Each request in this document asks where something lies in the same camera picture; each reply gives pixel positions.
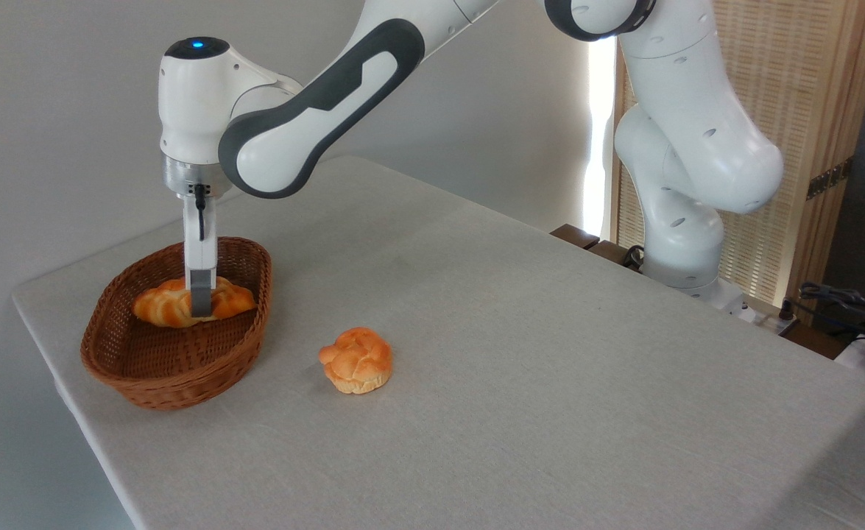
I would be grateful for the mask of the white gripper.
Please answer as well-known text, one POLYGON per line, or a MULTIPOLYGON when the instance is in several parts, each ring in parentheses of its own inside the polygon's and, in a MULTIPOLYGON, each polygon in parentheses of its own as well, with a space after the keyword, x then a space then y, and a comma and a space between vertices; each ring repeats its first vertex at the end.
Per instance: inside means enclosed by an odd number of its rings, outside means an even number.
POLYGON ((184 275, 191 295, 191 316, 213 315, 211 293, 216 286, 217 230, 216 199, 206 198, 197 207, 196 196, 183 196, 184 275))

